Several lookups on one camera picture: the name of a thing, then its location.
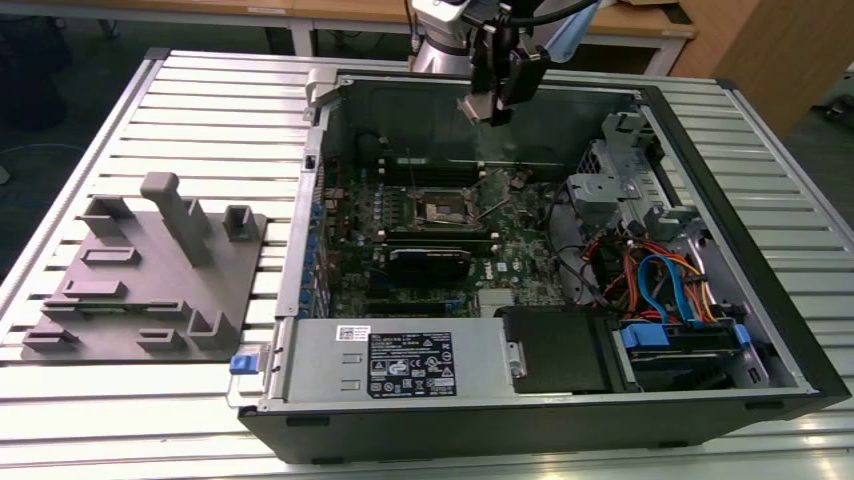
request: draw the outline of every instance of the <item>motherboard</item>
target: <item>motherboard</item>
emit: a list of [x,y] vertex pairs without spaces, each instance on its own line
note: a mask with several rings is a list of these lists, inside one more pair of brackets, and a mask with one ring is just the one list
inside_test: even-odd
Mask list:
[[469,167],[463,187],[448,186],[465,183],[461,172],[431,178],[416,168],[400,181],[361,171],[326,184],[334,317],[492,316],[489,294],[564,303],[544,237],[553,185],[528,182],[521,166]]

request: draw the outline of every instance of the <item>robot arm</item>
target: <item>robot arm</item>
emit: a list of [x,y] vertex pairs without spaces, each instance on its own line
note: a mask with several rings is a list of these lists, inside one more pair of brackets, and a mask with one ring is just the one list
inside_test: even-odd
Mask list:
[[532,39],[533,27],[557,22],[547,45],[557,59],[568,60],[599,1],[567,6],[565,0],[412,0],[427,32],[415,70],[468,74],[471,92],[460,102],[465,116],[503,125],[511,107],[533,96],[552,61],[549,50]]

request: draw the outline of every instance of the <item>aluminum slotted table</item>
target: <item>aluminum slotted table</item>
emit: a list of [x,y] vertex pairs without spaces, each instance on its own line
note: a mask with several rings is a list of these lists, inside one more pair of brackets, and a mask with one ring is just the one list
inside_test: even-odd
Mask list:
[[[20,359],[86,227],[92,194],[136,195],[148,171],[182,177],[205,211],[249,204],[266,215],[244,343],[269,341],[289,216],[308,124],[304,83],[318,65],[401,71],[403,63],[160,52],[118,99],[56,203],[0,288],[0,362]],[[553,73],[629,83],[636,77]],[[827,355],[854,389],[854,234],[736,90],[711,80],[656,78],[753,239]],[[672,165],[664,167],[687,197]],[[854,472],[854,401],[793,421],[767,422],[699,447],[516,455],[336,467],[286,465],[245,431],[236,408],[261,393],[258,376],[224,364],[0,368],[2,478],[222,477],[300,474],[361,478],[472,474],[507,478],[842,479]]]

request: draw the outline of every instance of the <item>sticker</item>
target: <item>sticker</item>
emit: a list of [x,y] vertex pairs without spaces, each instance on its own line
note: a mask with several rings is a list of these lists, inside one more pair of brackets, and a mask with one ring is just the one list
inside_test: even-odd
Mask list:
[[284,8],[246,7],[249,13],[272,13],[273,15],[284,15]]
[[334,340],[338,342],[366,342],[369,334],[369,325],[338,325]]
[[663,37],[692,37],[693,32],[680,32],[677,30],[661,30]]
[[368,395],[372,398],[456,395],[449,332],[374,333],[368,337]]

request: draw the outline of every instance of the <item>power supply label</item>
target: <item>power supply label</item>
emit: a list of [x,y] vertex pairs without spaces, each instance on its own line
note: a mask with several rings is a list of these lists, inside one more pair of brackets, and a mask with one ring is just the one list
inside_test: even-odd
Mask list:
[[372,398],[456,395],[451,333],[372,333],[368,338]]

